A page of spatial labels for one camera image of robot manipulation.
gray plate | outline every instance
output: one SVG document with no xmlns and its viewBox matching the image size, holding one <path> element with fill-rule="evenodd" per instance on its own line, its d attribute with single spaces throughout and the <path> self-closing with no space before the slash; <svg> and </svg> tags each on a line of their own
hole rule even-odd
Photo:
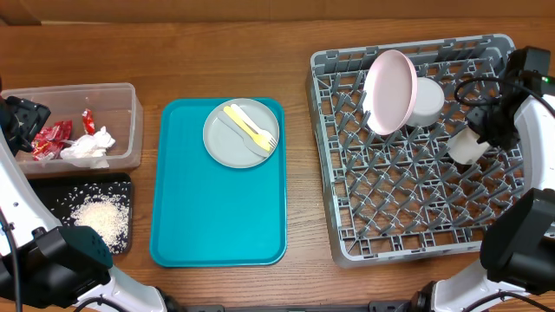
<svg viewBox="0 0 555 312">
<path fill-rule="evenodd" d="M 260 128 L 267 130 L 279 141 L 276 116 L 266 105 L 251 99 L 233 99 L 220 104 L 208 115 L 203 129 L 203 140 L 210 156 L 224 166 L 250 168 L 267 158 L 259 156 L 245 146 L 243 138 L 218 119 L 225 106 L 237 104 Z"/>
</svg>

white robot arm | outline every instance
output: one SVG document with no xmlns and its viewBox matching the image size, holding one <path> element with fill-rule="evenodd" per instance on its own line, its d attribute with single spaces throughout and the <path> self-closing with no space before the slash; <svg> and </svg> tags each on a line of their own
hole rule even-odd
<svg viewBox="0 0 555 312">
<path fill-rule="evenodd" d="M 544 99 L 555 108 L 555 97 L 545 95 Z M 528 97 L 514 116 L 514 124 L 519 131 L 524 162 L 525 190 L 555 190 L 555 119 L 546 107 L 532 96 Z M 476 300 L 510 291 L 527 296 L 526 290 L 511 283 L 496 283 L 487 278 L 487 270 L 480 260 L 472 263 L 456 276 L 439 281 L 432 293 L 432 307 L 435 312 L 462 311 Z M 482 311 L 501 302 L 492 300 L 476 308 Z"/>
<path fill-rule="evenodd" d="M 1 98 L 0 101 L 0 209 L 12 228 L 20 256 L 19 267 L 23 271 L 22 275 L 26 276 L 26 283 L 22 283 L 21 287 L 23 297 L 26 298 L 23 303 L 38 308 L 50 304 L 67 307 L 101 297 L 126 311 L 179 311 L 180 308 L 176 306 L 170 309 L 167 307 L 168 302 L 172 303 L 171 297 L 165 296 L 155 287 L 138 283 L 113 266 L 109 253 L 102 259 L 95 258 L 95 253 L 89 253 L 86 248 L 90 247 L 87 244 L 90 244 L 91 237 L 93 241 L 97 239 L 97 242 L 101 242 L 92 229 L 87 228 L 85 230 L 89 231 L 83 232 L 78 231 L 83 230 L 79 227 L 73 230 L 61 227 L 60 221 L 35 195 L 12 155 L 13 148 L 10 148 L 5 138 L 10 138 L 10 143 L 13 143 L 16 136 L 5 135 L 3 128 L 17 132 L 23 123 L 19 122 Z M 14 120 L 20 123 L 15 125 L 16 128 L 10 126 Z M 10 253 L 7 237 L 0 231 L 0 254 L 6 257 Z M 80 266 L 83 261 L 91 265 L 98 264 L 98 268 L 91 271 L 90 268 Z M 3 265 L 0 271 L 0 284 L 11 285 L 12 274 Z M 1 289 L 0 295 L 15 299 L 13 289 Z M 115 311 L 107 304 L 99 305 L 97 302 L 91 302 L 88 308 Z"/>
</svg>

teal tray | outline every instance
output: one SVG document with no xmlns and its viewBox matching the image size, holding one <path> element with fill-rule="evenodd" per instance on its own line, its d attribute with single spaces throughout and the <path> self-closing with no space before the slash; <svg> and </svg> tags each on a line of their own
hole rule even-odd
<svg viewBox="0 0 555 312">
<path fill-rule="evenodd" d="M 150 254 L 165 267 L 220 267 L 276 263 L 287 246 L 285 117 L 276 151 L 249 169 L 222 166 L 206 151 L 208 114 L 231 99 L 187 99 L 162 114 Z"/>
</svg>

dish rack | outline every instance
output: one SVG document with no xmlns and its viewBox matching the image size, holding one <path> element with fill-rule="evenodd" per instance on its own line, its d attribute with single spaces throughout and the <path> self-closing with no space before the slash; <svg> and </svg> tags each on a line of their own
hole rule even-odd
<svg viewBox="0 0 555 312">
<path fill-rule="evenodd" d="M 365 125 L 362 88 L 383 51 L 397 49 L 419 77 L 441 85 L 445 106 L 431 127 L 380 136 Z M 523 192 L 522 156 L 491 148 L 471 166 L 455 164 L 447 140 L 466 126 L 469 107 L 454 99 L 460 82 L 502 74 L 514 50 L 505 35 L 316 52 L 307 93 L 320 156 L 323 202 L 334 261 L 341 267 L 478 251 L 495 219 Z M 499 96 L 496 83 L 462 90 L 467 99 Z"/>
</svg>

wooden surface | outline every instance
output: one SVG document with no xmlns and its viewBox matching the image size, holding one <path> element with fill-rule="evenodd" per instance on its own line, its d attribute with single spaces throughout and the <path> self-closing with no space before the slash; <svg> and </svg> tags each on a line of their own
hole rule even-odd
<svg viewBox="0 0 555 312">
<path fill-rule="evenodd" d="M 183 304 L 366 303 L 408 299 L 430 280 L 449 278 L 478 255 L 353 270 L 334 264 L 304 89 L 310 56 L 323 49 L 488 33 L 506 33 L 519 47 L 555 51 L 555 22 L 548 19 L 48 26 L 1 28 L 0 73 L 5 88 L 123 81 L 135 86 L 145 131 L 142 164 L 132 172 L 133 247 L 115 260 L 130 276 L 161 287 Z M 268 96 L 284 106 L 287 252 L 269 267 L 163 269 L 148 253 L 161 111 L 177 98 L 228 96 Z M 539 300 L 555 306 L 552 294 Z M 0 310 L 12 309 L 11 303 L 0 303 Z M 530 309 L 511 301 L 495 310 Z"/>
<path fill-rule="evenodd" d="M 9 25 L 40 25 L 20 0 L 1 0 L 0 18 Z"/>
<path fill-rule="evenodd" d="M 553 17 L 552 0 L 3 0 L 42 22 L 170 23 L 357 18 Z"/>
</svg>

